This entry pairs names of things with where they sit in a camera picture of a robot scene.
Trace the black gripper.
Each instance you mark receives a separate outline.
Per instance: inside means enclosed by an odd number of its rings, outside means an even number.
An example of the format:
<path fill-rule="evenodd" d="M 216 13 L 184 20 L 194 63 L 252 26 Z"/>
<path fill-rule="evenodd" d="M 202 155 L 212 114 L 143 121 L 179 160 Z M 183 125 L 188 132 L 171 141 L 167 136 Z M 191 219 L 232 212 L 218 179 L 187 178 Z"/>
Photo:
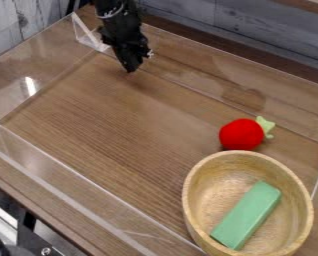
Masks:
<path fill-rule="evenodd" d="M 150 58 L 152 50 L 142 33 L 142 19 L 135 0 L 93 0 L 96 16 L 103 22 L 101 38 L 128 73 Z"/>

